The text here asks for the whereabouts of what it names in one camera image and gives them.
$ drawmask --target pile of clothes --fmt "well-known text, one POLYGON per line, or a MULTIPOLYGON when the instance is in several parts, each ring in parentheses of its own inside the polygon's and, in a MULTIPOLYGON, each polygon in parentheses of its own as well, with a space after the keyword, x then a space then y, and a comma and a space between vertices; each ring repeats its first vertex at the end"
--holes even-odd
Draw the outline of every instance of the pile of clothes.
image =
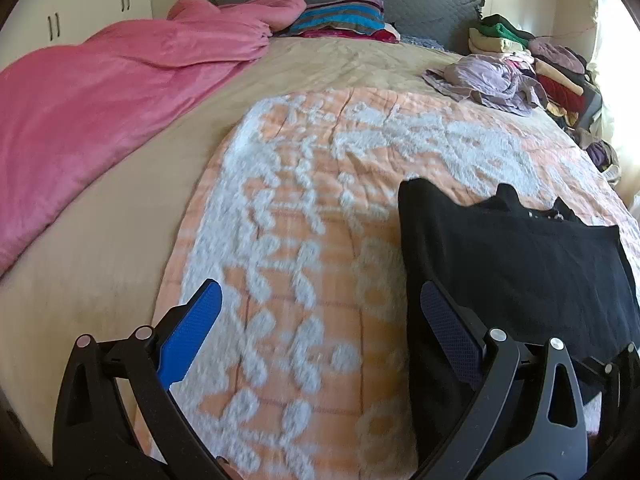
POLYGON ((609 170, 610 184, 617 183, 615 152, 586 131, 602 108, 602 96, 582 56, 550 38, 518 30, 500 14, 470 28, 468 44, 470 56, 444 70, 427 70, 423 79, 457 101, 470 98, 522 116, 543 108, 601 172, 609 170))

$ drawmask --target purple cloth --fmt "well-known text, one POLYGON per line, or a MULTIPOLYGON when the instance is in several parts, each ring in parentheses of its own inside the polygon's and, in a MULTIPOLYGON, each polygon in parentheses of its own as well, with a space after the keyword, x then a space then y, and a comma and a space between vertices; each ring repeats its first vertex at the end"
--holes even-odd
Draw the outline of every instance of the purple cloth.
POLYGON ((422 78, 438 92, 456 101, 473 101, 505 112, 528 117, 536 107, 546 109, 545 89, 494 56, 472 54, 446 66, 427 70, 422 78))
POLYGON ((529 50, 534 56, 544 56, 571 72, 584 74, 584 65, 564 46, 554 45, 544 38, 536 38, 529 41, 529 50))
POLYGON ((607 150, 605 150, 602 142, 594 142, 587 148, 586 151, 596 168, 603 167, 609 160, 607 150))

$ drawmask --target orange and white bedspread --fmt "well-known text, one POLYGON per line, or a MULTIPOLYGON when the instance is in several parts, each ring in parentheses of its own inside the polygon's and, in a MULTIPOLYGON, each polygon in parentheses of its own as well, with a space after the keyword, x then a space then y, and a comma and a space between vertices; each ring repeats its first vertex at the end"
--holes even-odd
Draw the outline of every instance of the orange and white bedspread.
MULTIPOLYGON (((529 207, 561 196, 587 223, 620 225, 640 276, 637 223, 542 112, 376 89, 258 102, 204 172, 154 319, 204 279, 222 285, 222 313, 171 391, 245 478, 415 470, 397 192, 417 175, 463 205, 501 182, 529 207)), ((138 434, 159 456, 140 422, 138 434)))

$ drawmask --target metal screw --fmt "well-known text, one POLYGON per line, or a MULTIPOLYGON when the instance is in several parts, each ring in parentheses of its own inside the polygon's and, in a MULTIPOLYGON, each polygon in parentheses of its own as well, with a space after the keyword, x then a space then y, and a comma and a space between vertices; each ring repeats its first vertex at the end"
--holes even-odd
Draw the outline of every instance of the metal screw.
POLYGON ((564 349, 564 343, 562 342, 562 340, 558 339, 557 337, 552 337, 550 343, 551 343, 551 346, 556 350, 564 349))
POLYGON ((507 341, 507 335, 504 330, 500 330, 499 328, 492 328, 491 332, 489 332, 491 339, 494 341, 502 342, 507 341))
POLYGON ((90 342, 91 336, 87 334, 81 335, 78 339, 76 339, 76 345, 78 345, 78 348, 85 348, 89 345, 90 342))
POLYGON ((153 332, 154 330, 150 326, 141 326, 136 330, 136 339, 140 339, 140 341, 149 339, 153 332))

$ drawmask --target striped pillow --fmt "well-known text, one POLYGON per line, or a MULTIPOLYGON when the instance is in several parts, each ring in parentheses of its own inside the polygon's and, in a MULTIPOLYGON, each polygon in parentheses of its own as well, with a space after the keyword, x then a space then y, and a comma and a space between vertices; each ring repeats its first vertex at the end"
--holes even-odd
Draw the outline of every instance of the striped pillow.
POLYGON ((370 36, 385 28, 381 0, 337 0, 309 5, 291 25, 289 35, 319 28, 344 28, 370 36))

